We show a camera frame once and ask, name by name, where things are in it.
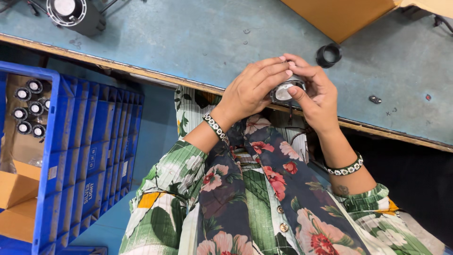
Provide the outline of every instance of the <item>black rubber ring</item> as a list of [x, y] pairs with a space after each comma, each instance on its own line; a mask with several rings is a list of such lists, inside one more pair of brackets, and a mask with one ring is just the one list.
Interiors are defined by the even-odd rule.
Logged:
[[[332, 62], [328, 61], [324, 57], [325, 51], [330, 51], [333, 53], [335, 58]], [[316, 52], [316, 62], [322, 68], [329, 68], [329, 67], [332, 67], [333, 65], [335, 65], [336, 62], [340, 61], [342, 56], [343, 56], [343, 54], [342, 54], [341, 47], [336, 43], [331, 43], [329, 45], [325, 45], [318, 49], [318, 51]]]

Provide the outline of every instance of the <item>green bangle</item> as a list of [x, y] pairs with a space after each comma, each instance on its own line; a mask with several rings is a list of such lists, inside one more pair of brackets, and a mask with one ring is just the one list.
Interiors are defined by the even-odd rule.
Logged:
[[208, 113], [203, 115], [203, 120], [206, 121], [208, 125], [214, 130], [214, 132], [216, 133], [220, 140], [225, 141], [227, 136], [220, 128], [219, 124], [217, 124], [217, 122]]
[[334, 175], [348, 175], [348, 174], [352, 174], [353, 172], [359, 170], [360, 167], [363, 165], [363, 158], [362, 158], [362, 155], [360, 155], [360, 153], [358, 153], [356, 151], [354, 151], [354, 152], [357, 154], [357, 160], [350, 166], [343, 167], [343, 168], [330, 168], [327, 166], [326, 162], [324, 161], [324, 166], [325, 166], [326, 170], [330, 174], [334, 174]]

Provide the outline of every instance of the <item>small black clip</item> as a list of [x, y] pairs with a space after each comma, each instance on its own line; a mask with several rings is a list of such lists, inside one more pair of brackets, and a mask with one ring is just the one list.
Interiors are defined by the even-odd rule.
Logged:
[[380, 104], [382, 103], [382, 99], [378, 98], [377, 96], [370, 96], [369, 100], [372, 101], [375, 104]]

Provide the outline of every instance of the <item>button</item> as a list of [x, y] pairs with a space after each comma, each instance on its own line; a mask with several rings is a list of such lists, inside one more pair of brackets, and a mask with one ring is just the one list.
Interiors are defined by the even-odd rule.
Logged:
[[288, 232], [288, 229], [289, 229], [289, 227], [288, 227], [288, 225], [286, 225], [285, 223], [280, 224], [280, 230], [281, 230], [283, 233]]

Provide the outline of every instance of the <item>woman's right hand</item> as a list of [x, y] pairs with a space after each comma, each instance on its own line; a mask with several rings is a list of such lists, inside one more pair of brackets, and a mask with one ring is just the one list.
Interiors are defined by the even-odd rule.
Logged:
[[289, 69], [305, 78], [307, 92], [293, 86], [288, 93], [296, 100], [304, 111], [305, 119], [316, 133], [329, 133], [339, 130], [337, 118], [337, 88], [329, 80], [320, 66], [310, 66], [301, 57], [283, 54], [292, 61]]

